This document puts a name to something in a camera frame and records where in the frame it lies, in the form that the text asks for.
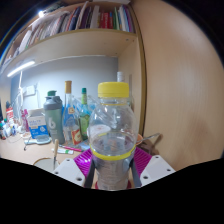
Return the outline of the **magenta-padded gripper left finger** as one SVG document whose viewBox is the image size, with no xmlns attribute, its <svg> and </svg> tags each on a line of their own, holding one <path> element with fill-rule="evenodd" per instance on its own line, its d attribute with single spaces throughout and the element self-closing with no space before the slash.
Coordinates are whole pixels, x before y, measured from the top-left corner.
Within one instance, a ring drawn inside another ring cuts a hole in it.
<svg viewBox="0 0 224 224">
<path fill-rule="evenodd" d="M 81 152 L 72 158 L 66 158 L 53 173 L 56 176 L 84 188 L 94 188 L 95 183 L 97 182 L 90 149 Z"/>
</svg>

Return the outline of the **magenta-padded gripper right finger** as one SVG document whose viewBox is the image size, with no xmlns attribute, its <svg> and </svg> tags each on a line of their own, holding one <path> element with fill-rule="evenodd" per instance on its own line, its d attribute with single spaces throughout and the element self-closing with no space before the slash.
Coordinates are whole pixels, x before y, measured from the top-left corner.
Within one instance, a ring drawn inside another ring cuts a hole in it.
<svg viewBox="0 0 224 224">
<path fill-rule="evenodd" d="M 140 188 L 174 173 L 175 170 L 160 155 L 151 156 L 136 148 L 131 162 L 131 172 L 128 187 Z"/>
</svg>

